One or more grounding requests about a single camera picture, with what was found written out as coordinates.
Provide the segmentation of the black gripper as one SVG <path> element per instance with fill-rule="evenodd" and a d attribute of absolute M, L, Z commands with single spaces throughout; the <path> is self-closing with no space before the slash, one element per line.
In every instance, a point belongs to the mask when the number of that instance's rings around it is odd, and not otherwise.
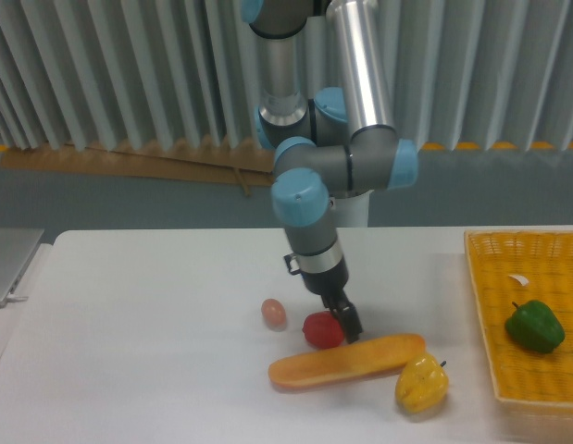
<path fill-rule="evenodd" d="M 342 328 L 348 344 L 357 342 L 363 333 L 363 327 L 355 306 L 347 298 L 344 287 L 349 273 L 345 261 L 320 273 L 302 272 L 306 288 L 319 295 L 324 306 Z"/>

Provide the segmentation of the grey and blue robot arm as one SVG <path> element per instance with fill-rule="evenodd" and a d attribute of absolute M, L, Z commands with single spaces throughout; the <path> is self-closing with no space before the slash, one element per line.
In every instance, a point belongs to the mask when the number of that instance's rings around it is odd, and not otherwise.
<path fill-rule="evenodd" d="M 257 38 L 262 93 L 259 128 L 274 149 L 271 200 L 291 250 L 292 275 L 318 295 L 348 342 L 362 326 L 344 288 L 348 271 L 331 203 L 417 180 L 417 147 L 401 139 L 393 113 L 373 1 L 244 1 Z M 338 52 L 341 84 L 303 95 L 296 39 L 323 17 Z"/>

